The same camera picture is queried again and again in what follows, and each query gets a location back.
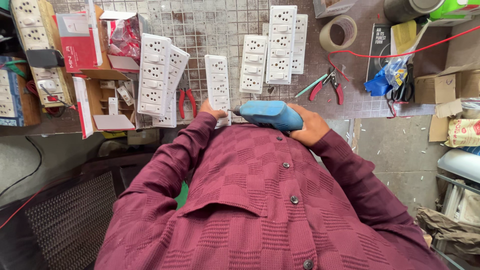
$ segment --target white switchboard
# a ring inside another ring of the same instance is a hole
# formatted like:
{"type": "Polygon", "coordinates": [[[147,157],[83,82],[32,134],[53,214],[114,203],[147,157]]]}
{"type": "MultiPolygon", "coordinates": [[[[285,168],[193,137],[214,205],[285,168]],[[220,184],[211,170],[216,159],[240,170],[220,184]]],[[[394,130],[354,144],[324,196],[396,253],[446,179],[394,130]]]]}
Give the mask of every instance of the white switchboard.
{"type": "Polygon", "coordinates": [[[165,107],[167,106],[167,104],[170,104],[173,96],[175,95],[175,90],[177,90],[177,86],[179,85],[180,79],[183,75],[185,67],[187,66],[189,58],[190,54],[182,51],[180,48],[177,48],[173,45],[171,46],[167,92],[163,101],[165,107]]]}
{"type": "Polygon", "coordinates": [[[303,74],[303,63],[305,62],[305,45],[307,42],[307,22],[308,15],[297,14],[294,47],[293,47],[293,61],[292,74],[303,74]]]}
{"type": "Polygon", "coordinates": [[[207,74],[208,101],[214,110],[224,110],[228,116],[220,118],[216,128],[232,125],[230,109],[230,89],[228,86],[227,58],[224,56],[205,55],[207,74]]]}
{"type": "Polygon", "coordinates": [[[267,54],[266,36],[245,35],[243,42],[240,92],[261,94],[267,54]]]}
{"type": "Polygon", "coordinates": [[[173,95],[164,116],[152,116],[153,126],[177,127],[177,95],[173,95]]]}
{"type": "Polygon", "coordinates": [[[268,57],[265,81],[272,85],[289,85],[297,6],[272,6],[268,30],[268,57]]]}
{"type": "Polygon", "coordinates": [[[163,116],[167,111],[162,100],[167,91],[171,45],[168,37],[142,34],[138,113],[163,116]]]}

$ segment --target maroon shirt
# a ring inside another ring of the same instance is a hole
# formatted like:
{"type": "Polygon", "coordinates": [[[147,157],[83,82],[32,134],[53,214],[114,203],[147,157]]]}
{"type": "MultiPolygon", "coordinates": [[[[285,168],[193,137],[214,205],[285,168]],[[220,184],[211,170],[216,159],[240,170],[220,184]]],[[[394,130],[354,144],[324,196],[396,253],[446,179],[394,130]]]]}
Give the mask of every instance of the maroon shirt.
{"type": "Polygon", "coordinates": [[[334,131],[311,148],[330,175],[277,130],[215,124],[201,112],[158,148],[115,202],[96,269],[447,269],[334,131]]]}

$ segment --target shirt button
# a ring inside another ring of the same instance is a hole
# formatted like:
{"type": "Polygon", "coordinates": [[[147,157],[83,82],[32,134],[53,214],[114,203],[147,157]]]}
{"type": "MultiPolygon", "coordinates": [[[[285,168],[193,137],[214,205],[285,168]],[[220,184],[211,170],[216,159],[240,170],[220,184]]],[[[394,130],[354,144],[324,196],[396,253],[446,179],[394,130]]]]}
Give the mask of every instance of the shirt button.
{"type": "Polygon", "coordinates": [[[297,198],[297,196],[292,196],[292,197],[290,197],[290,201],[291,201],[293,204],[298,204],[299,199],[297,198]]]}
{"type": "Polygon", "coordinates": [[[313,268],[313,261],[308,259],[308,260],[305,260],[303,262],[303,268],[305,268],[306,270],[310,270],[313,268]]]}

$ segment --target worn table surface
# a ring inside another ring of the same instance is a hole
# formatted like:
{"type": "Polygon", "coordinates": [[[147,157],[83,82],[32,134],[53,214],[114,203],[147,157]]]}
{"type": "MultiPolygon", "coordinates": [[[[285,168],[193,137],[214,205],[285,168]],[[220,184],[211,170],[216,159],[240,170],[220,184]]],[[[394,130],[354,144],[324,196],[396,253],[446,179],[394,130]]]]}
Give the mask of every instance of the worn table surface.
{"type": "MultiPolygon", "coordinates": [[[[383,14],[384,0],[358,0],[345,15],[351,16],[357,23],[358,34],[350,50],[368,55],[374,23],[388,23],[383,14]]],[[[69,13],[83,8],[79,0],[50,0],[56,13],[69,13]]],[[[340,79],[345,101],[337,105],[335,91],[331,86],[320,91],[314,101],[309,101],[309,93],[299,98],[295,95],[325,74],[329,63],[327,52],[322,49],[319,34],[322,27],[332,17],[316,19],[312,0],[169,0],[169,1],[111,1],[97,2],[104,10],[139,12],[147,14],[153,34],[172,38],[172,44],[187,51],[189,60],[186,74],[190,79],[190,87],[196,99],[197,107],[207,98],[204,55],[222,55],[228,57],[231,105],[235,106],[252,99],[247,93],[239,92],[241,54],[243,52],[243,36],[245,34],[261,35],[262,24],[269,20],[270,5],[298,6],[299,14],[307,14],[307,45],[304,74],[292,75],[289,86],[275,86],[272,94],[268,94],[264,85],[262,100],[283,100],[297,103],[305,108],[318,112],[326,119],[351,119],[391,116],[385,97],[370,97],[363,83],[367,73],[367,58],[359,58],[348,53],[332,56],[332,61],[345,66],[345,73],[352,77],[350,82],[340,79]]],[[[450,27],[429,28],[419,47],[440,41],[451,32],[450,27]]],[[[428,51],[418,53],[414,58],[415,75],[426,75],[440,72],[445,67],[448,43],[439,45],[428,51]]],[[[185,102],[185,120],[180,116],[178,124],[189,123],[192,119],[190,102],[185,102]]],[[[402,105],[400,115],[431,114],[431,106],[419,104],[402,105]]],[[[70,111],[60,119],[48,120],[36,127],[0,127],[0,135],[54,134],[80,132],[80,121],[76,112],[70,111]]]]}

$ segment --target yellow paper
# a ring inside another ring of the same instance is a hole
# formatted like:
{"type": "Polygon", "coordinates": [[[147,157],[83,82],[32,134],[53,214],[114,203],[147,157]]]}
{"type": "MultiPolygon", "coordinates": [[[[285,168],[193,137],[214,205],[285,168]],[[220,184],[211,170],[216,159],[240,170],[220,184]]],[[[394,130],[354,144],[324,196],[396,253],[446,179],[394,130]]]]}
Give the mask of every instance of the yellow paper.
{"type": "Polygon", "coordinates": [[[414,20],[392,26],[395,45],[398,54],[404,53],[415,44],[417,23],[414,20]]]}

